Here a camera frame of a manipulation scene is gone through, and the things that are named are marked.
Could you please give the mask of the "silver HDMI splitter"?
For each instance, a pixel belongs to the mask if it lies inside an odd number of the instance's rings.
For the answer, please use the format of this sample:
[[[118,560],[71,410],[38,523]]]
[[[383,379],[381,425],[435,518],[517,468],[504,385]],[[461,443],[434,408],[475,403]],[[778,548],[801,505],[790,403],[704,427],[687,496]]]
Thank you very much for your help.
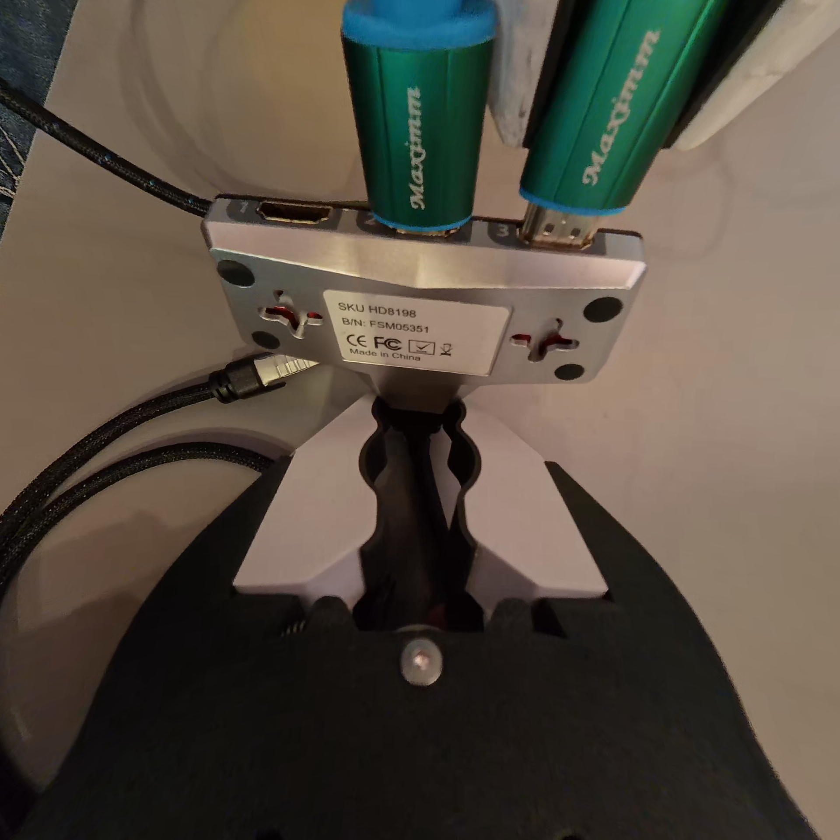
[[[508,220],[407,234],[358,207],[271,198],[220,196],[202,231],[244,340],[433,413],[481,386],[590,381],[647,269],[626,232],[546,248]]]

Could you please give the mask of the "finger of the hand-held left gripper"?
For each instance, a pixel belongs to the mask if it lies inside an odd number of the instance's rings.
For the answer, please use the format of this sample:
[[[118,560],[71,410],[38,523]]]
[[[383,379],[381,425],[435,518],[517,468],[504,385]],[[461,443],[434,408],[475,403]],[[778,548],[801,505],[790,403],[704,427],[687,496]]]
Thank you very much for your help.
[[[691,151],[708,141],[838,27],[838,1],[731,2],[669,147]]]
[[[552,62],[552,36],[561,26],[561,1],[496,1],[495,5],[490,114],[506,146],[524,146],[544,66]]]

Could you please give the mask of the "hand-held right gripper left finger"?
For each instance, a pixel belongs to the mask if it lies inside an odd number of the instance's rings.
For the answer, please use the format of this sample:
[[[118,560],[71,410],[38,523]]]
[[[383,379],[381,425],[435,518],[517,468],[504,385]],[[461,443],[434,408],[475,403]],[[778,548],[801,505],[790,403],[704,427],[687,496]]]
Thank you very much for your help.
[[[297,449],[236,573],[237,593],[356,607],[368,588],[363,550],[380,529],[384,433],[381,406],[364,395]]]

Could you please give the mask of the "person's jeans leg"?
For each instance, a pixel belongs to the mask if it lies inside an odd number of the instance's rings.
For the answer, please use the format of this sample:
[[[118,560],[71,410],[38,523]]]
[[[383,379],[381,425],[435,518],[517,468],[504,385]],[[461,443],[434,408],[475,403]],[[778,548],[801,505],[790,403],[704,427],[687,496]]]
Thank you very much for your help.
[[[76,1],[1,2],[1,77],[45,105]],[[1,108],[1,228],[5,228],[36,129]]]

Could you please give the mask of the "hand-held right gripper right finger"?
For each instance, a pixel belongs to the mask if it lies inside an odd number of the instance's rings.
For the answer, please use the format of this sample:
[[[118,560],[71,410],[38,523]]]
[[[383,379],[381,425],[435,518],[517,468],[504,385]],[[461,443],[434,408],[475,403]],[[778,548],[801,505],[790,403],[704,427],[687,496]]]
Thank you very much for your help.
[[[593,600],[608,590],[543,458],[464,402],[443,421],[445,570],[487,620],[500,603]]]

